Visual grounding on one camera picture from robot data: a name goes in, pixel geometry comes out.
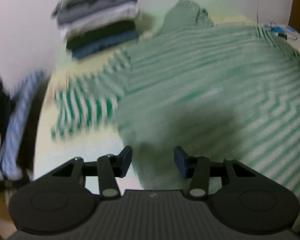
folded gray shirt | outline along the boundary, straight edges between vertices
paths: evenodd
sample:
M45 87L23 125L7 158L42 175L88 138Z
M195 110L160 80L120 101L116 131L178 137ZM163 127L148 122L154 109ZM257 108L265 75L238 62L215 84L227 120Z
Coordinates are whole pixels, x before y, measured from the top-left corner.
M129 1L137 0L62 0L57 4L52 16L57 16L58 25L63 25Z

folded dark green shirt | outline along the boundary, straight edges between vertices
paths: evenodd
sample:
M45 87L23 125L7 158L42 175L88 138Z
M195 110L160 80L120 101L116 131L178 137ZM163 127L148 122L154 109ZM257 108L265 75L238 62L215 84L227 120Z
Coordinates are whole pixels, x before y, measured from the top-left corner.
M77 50L109 35L116 35L136 28L133 21L120 21L93 31L83 33L67 41L67 49Z

folded white shirt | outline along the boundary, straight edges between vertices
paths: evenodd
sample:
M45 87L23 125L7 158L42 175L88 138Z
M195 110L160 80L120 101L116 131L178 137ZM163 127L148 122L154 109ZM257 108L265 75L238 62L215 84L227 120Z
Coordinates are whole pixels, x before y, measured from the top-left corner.
M98 11L94 14L61 26L61 39L67 39L86 33L91 30L123 20L135 19L139 14L136 2L127 2L121 5Z

pile of clothes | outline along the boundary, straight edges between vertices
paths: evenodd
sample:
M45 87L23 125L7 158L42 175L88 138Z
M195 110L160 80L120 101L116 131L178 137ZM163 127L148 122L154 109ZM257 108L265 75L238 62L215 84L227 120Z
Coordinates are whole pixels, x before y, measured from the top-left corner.
M138 0L61 0L52 12L72 56L82 59L138 38Z

white wall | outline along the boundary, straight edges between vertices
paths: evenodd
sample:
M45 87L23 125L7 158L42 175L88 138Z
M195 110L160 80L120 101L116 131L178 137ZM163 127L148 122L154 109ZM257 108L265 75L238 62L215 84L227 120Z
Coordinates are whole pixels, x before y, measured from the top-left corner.
M177 0L139 0L143 10L164 11ZM211 0L197 0L202 5ZM229 1L255 19L256 0ZM0 73L11 86L35 68L51 72L61 41L51 11L58 0L0 0ZM260 22L287 23L292 0L260 0Z

